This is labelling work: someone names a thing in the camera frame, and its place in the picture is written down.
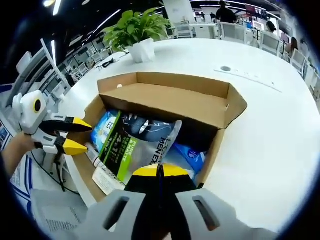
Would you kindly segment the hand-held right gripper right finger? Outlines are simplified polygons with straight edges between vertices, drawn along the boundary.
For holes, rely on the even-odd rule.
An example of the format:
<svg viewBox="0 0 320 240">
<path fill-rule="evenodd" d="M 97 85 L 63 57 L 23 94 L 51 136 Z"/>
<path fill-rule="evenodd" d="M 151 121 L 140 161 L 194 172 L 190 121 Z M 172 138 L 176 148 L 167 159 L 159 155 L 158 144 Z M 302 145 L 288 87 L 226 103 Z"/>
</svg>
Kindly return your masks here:
<svg viewBox="0 0 320 240">
<path fill-rule="evenodd" d="M 235 209 L 205 188 L 197 188 L 187 171 L 161 166 L 162 197 L 174 240 L 274 240 L 276 233 L 252 228 Z"/>
</svg>

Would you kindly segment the person's left hand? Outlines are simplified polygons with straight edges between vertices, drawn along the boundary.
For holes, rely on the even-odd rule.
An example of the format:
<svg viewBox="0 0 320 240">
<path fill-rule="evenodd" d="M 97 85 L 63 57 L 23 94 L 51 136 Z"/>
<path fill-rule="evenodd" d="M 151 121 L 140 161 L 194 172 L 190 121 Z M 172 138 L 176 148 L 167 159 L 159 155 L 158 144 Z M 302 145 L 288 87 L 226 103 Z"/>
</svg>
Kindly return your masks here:
<svg viewBox="0 0 320 240">
<path fill-rule="evenodd" d="M 36 148 L 35 142 L 30 135 L 21 132 L 16 137 L 19 147 L 23 153 L 30 152 Z"/>
</svg>

